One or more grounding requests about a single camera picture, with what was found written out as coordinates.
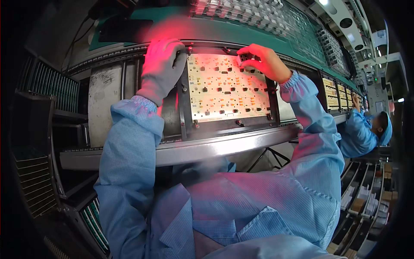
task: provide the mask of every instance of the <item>green anti-static mat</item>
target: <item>green anti-static mat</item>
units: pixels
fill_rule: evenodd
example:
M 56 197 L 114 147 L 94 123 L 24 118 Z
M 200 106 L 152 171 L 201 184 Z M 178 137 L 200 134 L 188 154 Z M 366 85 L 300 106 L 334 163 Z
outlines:
M 139 9 L 133 12 L 131 19 L 151 19 L 154 21 L 154 24 L 148 31 L 148 34 L 144 38 L 143 42 L 150 42 L 151 38 L 156 34 L 157 36 L 173 36 L 178 39 L 222 41 L 242 45 L 256 43 L 271 48 L 277 53 L 284 54 L 318 68 L 358 91 L 354 83 L 347 80 L 339 73 L 331 70 L 326 65 L 326 61 L 322 59 L 323 57 L 318 51 L 318 49 L 320 49 L 320 45 L 316 39 L 313 28 L 305 22 L 301 23 L 302 27 L 300 28 L 300 31 L 309 30 L 307 33 L 301 35 L 300 37 L 279 37 L 262 29 L 258 29 L 257 27 L 247 26 L 237 21 L 220 19 L 218 17 L 212 18 L 200 15 L 186 19 L 172 19 L 173 16 L 182 14 L 187 10 L 187 7 Z M 298 10 L 292 10 L 292 13 L 295 13 L 298 17 L 301 16 L 298 14 Z M 98 42 L 100 26 L 102 26 L 105 21 L 106 19 L 103 19 L 99 22 L 89 48 L 90 51 L 117 43 Z M 306 48 L 301 48 L 300 43 L 306 39 Z M 124 43 L 124 46 L 130 45 L 135 45 L 135 43 Z

